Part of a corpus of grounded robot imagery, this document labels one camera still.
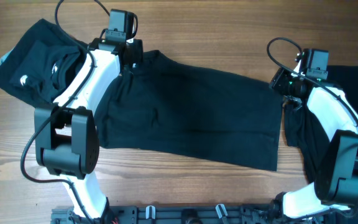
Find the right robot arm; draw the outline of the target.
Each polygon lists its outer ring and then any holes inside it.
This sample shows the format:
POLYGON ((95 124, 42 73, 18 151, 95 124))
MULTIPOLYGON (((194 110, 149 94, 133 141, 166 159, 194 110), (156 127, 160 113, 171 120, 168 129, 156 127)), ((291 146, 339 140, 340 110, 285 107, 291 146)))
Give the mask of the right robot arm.
POLYGON ((272 202, 290 220, 358 213, 358 67, 330 66, 313 83, 279 69, 270 88, 286 96, 285 135, 301 149, 309 184, 272 202))

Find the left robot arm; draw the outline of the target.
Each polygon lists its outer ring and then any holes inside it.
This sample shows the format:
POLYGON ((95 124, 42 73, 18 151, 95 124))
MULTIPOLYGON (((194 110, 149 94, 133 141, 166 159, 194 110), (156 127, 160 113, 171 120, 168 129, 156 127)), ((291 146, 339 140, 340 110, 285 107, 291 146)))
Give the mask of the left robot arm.
POLYGON ((118 222, 94 172, 99 157, 94 112, 108 85, 125 66, 142 59, 141 40, 96 38, 70 86, 52 105, 35 110, 36 161, 53 176, 52 182, 65 186, 74 204, 54 212, 52 223, 118 222))

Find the black t-shirt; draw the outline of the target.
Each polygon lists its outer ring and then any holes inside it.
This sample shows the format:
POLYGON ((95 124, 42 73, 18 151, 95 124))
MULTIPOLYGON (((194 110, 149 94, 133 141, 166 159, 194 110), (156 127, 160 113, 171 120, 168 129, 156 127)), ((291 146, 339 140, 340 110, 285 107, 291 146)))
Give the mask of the black t-shirt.
POLYGON ((94 119, 106 149, 275 171, 282 103, 265 82, 180 64, 153 50, 110 83, 94 119))

